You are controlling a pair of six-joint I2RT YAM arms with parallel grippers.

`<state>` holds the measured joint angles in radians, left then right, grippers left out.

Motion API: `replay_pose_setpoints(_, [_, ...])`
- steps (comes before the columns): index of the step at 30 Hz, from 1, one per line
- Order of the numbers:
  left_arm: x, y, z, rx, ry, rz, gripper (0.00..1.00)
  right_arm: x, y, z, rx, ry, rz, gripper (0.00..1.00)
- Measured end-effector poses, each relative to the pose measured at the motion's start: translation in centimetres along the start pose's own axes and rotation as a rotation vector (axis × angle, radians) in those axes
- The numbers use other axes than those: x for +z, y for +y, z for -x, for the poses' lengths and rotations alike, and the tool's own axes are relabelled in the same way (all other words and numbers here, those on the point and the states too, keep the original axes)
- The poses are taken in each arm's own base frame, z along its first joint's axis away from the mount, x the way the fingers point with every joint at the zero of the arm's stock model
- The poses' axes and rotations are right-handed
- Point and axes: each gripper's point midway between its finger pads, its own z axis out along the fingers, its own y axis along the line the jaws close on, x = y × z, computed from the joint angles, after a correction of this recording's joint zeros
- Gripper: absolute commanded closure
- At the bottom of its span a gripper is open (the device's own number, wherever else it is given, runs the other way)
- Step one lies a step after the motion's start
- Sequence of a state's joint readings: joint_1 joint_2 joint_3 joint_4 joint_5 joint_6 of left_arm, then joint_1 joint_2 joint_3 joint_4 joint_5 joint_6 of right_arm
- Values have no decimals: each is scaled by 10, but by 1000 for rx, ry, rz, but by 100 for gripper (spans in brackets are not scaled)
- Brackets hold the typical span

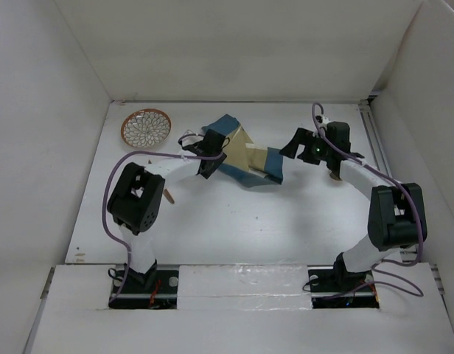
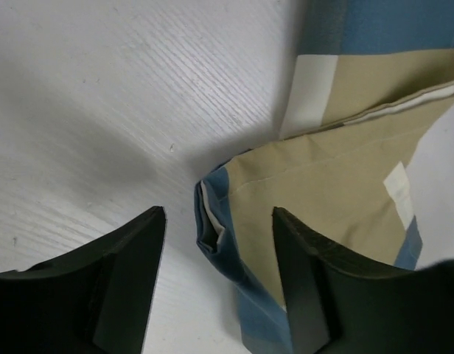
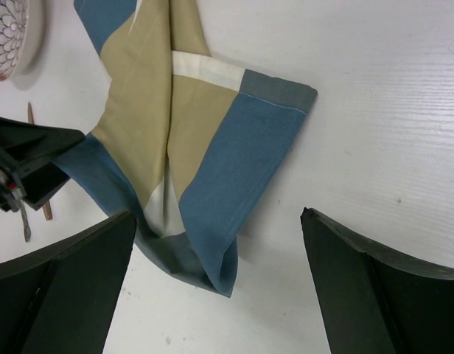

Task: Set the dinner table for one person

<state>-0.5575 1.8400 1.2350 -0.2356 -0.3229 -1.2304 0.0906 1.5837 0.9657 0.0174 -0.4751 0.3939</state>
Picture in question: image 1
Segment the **blue and tan placemat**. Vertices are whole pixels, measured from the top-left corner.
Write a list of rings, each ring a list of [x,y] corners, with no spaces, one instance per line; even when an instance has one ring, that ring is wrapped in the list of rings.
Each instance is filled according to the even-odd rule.
[[[228,139],[223,148],[226,159],[218,168],[220,172],[245,188],[282,184],[283,156],[279,150],[255,144],[237,118],[225,114],[202,127],[202,132],[208,130]]]

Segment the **white and brown cup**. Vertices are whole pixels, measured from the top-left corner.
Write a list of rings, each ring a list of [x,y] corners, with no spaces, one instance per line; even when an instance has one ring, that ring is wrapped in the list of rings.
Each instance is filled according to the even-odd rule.
[[[334,181],[341,181],[341,178],[337,175],[335,175],[333,172],[329,173],[329,177],[333,179]]]

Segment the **floral plate with orange rim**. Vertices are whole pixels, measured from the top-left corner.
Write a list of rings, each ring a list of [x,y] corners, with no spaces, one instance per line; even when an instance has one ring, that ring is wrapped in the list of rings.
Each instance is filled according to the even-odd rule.
[[[146,149],[163,143],[171,129],[172,121],[165,112],[155,108],[146,108],[125,118],[120,128],[120,135],[126,145]]]

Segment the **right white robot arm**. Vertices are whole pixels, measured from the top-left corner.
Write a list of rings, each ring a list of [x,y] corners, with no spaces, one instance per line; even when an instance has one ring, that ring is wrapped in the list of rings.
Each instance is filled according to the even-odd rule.
[[[318,278],[319,284],[347,291],[364,280],[373,266],[388,262],[390,254],[423,247],[427,225],[422,188],[381,173],[353,152],[347,123],[319,116],[315,130],[298,128],[279,153],[308,164],[324,163],[335,177],[369,200],[366,236],[336,257],[332,270]]]

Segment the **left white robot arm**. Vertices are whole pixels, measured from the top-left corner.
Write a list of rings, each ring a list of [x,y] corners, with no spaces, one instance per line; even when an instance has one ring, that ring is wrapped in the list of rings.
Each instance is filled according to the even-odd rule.
[[[122,285],[130,282],[142,293],[153,288],[157,261],[147,232],[158,217],[164,190],[191,176],[208,179],[226,159],[223,149],[229,143],[227,136],[209,129],[182,136],[178,153],[137,150],[116,163],[105,186],[102,225],[110,239],[126,248]]]

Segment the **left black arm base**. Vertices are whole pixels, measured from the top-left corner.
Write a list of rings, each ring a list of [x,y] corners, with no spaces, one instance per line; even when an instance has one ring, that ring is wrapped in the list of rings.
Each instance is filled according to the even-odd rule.
[[[131,276],[121,283],[123,269],[110,268],[113,280],[108,307],[116,310],[175,310],[178,301],[179,268],[161,267],[146,288]]]

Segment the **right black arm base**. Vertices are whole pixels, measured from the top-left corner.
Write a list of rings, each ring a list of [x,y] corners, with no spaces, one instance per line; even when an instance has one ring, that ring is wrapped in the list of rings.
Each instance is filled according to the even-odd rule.
[[[312,267],[308,276],[302,290],[311,294],[314,310],[380,307],[374,285],[365,285],[374,280],[370,271],[340,279],[332,268]]]

